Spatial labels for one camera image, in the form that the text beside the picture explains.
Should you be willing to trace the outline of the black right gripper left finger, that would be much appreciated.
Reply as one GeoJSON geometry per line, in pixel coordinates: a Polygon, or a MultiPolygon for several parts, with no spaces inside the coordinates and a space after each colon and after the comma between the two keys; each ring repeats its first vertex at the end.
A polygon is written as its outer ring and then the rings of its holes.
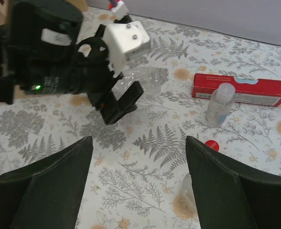
{"type": "Polygon", "coordinates": [[[93,139],[84,137],[0,175],[0,229],[73,229],[92,154],[93,139]]]}

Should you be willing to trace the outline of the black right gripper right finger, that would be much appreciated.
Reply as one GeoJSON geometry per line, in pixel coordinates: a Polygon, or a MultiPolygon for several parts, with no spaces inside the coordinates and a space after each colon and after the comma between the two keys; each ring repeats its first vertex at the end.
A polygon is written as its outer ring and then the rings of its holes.
{"type": "Polygon", "coordinates": [[[281,176],[250,167],[192,136],[186,157],[203,229],[281,229],[281,176]]]}

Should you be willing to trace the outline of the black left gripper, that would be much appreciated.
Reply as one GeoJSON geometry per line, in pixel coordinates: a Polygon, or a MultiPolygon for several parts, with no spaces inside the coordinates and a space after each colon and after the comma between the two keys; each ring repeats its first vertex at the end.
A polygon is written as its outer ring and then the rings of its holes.
{"type": "Polygon", "coordinates": [[[86,44],[91,47],[87,56],[77,52],[75,64],[82,73],[82,82],[77,93],[86,93],[92,106],[100,111],[104,123],[113,125],[136,109],[135,103],[143,95],[144,90],[140,82],[135,81],[119,100],[113,92],[110,92],[117,80],[113,78],[114,71],[109,69],[109,48],[102,40],[105,29],[105,25],[99,25],[94,36],[82,40],[76,46],[77,49],[86,44]]]}

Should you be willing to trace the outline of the clear bottle with white cap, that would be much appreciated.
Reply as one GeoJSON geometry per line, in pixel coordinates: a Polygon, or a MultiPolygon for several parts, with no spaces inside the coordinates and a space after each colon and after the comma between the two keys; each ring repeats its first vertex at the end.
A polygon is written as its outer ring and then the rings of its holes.
{"type": "Polygon", "coordinates": [[[123,78],[119,80],[112,91],[117,98],[120,98],[124,92],[135,81],[139,81],[144,94],[143,97],[155,97],[161,92],[161,79],[158,69],[155,67],[137,67],[123,71],[123,78]]]}

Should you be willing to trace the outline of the red bottle cap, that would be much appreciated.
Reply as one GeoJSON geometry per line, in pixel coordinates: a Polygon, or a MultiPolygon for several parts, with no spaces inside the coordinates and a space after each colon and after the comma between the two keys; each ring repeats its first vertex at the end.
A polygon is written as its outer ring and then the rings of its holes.
{"type": "Polygon", "coordinates": [[[205,145],[209,146],[210,148],[212,148],[215,151],[219,151],[220,147],[217,141],[215,140],[208,140],[205,142],[205,145]]]}

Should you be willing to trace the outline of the clear bottle with red cap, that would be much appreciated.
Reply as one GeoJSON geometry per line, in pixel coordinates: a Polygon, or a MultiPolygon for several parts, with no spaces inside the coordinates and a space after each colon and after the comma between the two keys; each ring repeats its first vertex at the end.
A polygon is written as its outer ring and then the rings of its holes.
{"type": "Polygon", "coordinates": [[[182,180],[181,194],[185,202],[191,207],[195,205],[194,193],[192,188],[191,175],[186,174],[182,180]]]}

